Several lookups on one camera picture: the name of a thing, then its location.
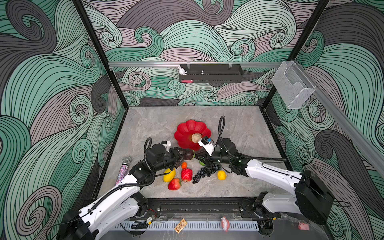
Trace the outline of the red wrinkled fake pepper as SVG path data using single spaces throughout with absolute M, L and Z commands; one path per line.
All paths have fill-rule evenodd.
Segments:
M 193 170 L 185 168 L 181 172 L 181 178 L 183 182 L 190 182 L 193 179 Z

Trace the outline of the red flower-shaped fruit bowl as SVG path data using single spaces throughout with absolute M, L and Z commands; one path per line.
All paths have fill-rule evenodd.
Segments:
M 180 148 L 191 149 L 197 152 L 202 147 L 198 143 L 194 143 L 192 141 L 193 134 L 200 134 L 202 137 L 210 138 L 212 132 L 204 122 L 188 120 L 185 123 L 181 123 L 178 125 L 174 137 L 178 142 Z

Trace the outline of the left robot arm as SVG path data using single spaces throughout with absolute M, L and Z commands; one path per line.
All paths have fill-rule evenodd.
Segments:
M 144 145 L 143 160 L 99 199 L 79 211 L 67 212 L 56 239 L 99 240 L 124 220 L 145 215 L 148 200 L 140 190 L 155 181 L 157 171 L 178 168 L 184 160 L 190 160 L 193 156 L 194 151 L 191 149 L 153 145 L 152 139 L 148 138 Z

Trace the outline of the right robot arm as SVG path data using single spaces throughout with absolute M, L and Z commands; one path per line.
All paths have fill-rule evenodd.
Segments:
M 305 170 L 295 172 L 272 166 L 273 162 L 286 162 L 284 158 L 251 157 L 238 152 L 236 145 L 229 138 L 223 138 L 225 116 L 219 120 L 219 137 L 216 142 L 209 137 L 192 135 L 192 140 L 204 148 L 196 154 L 206 167 L 214 164 L 227 164 L 230 172 L 238 176 L 268 182 L 286 191 L 274 195 L 264 192 L 255 201 L 256 209 L 269 213 L 293 213 L 302 215 L 310 221 L 325 225 L 332 207 L 350 208 L 345 201 L 337 201 L 325 183 L 315 173 Z

